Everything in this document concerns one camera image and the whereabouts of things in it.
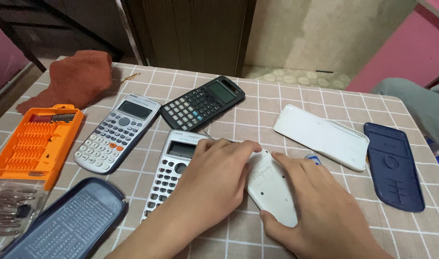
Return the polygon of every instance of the calculator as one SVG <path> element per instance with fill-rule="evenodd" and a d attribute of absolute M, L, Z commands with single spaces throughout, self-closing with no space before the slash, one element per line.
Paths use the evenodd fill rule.
<path fill-rule="evenodd" d="M 168 133 L 141 220 L 146 219 L 173 192 L 201 139 L 210 138 L 183 130 L 171 130 Z"/>
<path fill-rule="evenodd" d="M 245 99 L 245 93 L 225 76 L 211 80 L 160 108 L 176 130 L 197 131 Z"/>
<path fill-rule="evenodd" d="M 160 106 L 127 94 L 74 153 L 74 161 L 93 173 L 112 173 L 151 127 Z"/>

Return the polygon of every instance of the tiled floor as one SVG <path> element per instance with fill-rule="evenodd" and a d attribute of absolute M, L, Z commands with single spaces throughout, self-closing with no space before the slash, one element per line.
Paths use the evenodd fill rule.
<path fill-rule="evenodd" d="M 243 78 L 260 79 L 269 82 L 294 83 L 337 90 L 346 88 L 354 76 L 355 75 L 341 73 L 249 65 L 245 65 L 242 72 Z"/>

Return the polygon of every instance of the checkered tablecloth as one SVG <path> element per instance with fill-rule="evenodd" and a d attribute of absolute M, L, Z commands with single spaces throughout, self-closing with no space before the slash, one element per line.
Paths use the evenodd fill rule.
<path fill-rule="evenodd" d="M 130 81 L 126 77 L 140 73 Z M 73 153 L 98 123 L 128 93 L 165 104 L 217 75 L 138 65 L 113 63 L 113 85 L 83 112 L 86 115 L 47 205 L 86 177 L 100 177 L 117 186 L 130 208 L 92 258 L 103 258 L 139 225 L 154 179 L 160 151 L 170 127 L 161 118 L 137 144 L 119 169 L 100 176 L 80 168 Z M 363 132 L 365 122 L 374 122 L 407 133 L 418 168 L 426 209 L 409 213 L 382 203 L 375 194 L 368 170 L 356 172 L 319 154 L 322 164 L 360 204 L 374 237 L 396 258 L 439 258 L 439 166 L 403 103 L 394 97 L 323 88 L 263 82 L 229 77 L 246 93 L 246 99 L 205 128 L 213 138 L 258 141 L 263 148 L 303 158 L 309 149 L 273 131 L 280 111 L 295 105 L 322 118 L 336 120 Z M 47 71 L 0 119 L 0 152 L 20 122 L 15 107 L 36 96 L 50 83 Z M 243 203 L 217 226 L 204 232 L 177 258 L 291 258 L 282 246 L 263 233 L 258 208 L 245 194 Z"/>

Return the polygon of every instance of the calculator button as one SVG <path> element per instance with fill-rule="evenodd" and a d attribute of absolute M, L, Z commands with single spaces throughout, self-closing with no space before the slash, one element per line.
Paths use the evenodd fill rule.
<path fill-rule="evenodd" d="M 127 117 L 123 117 L 119 120 L 119 125 L 120 126 L 127 126 L 130 124 L 130 119 Z"/>

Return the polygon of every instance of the plastic tray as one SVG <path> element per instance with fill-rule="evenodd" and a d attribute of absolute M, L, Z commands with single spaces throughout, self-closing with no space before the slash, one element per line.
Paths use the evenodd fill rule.
<path fill-rule="evenodd" d="M 60 114 L 75 116 L 69 122 L 48 120 Z M 30 122 L 33 116 L 39 119 Z M 0 179 L 44 180 L 44 190 L 51 190 L 83 117 L 73 105 L 31 108 L 0 154 Z"/>
<path fill-rule="evenodd" d="M 105 180 L 86 178 L 45 209 L 0 258 L 84 259 L 123 219 L 123 198 Z"/>
<path fill-rule="evenodd" d="M 365 123 L 370 139 L 368 160 L 376 195 L 384 203 L 408 212 L 422 212 L 424 198 L 405 132 Z"/>

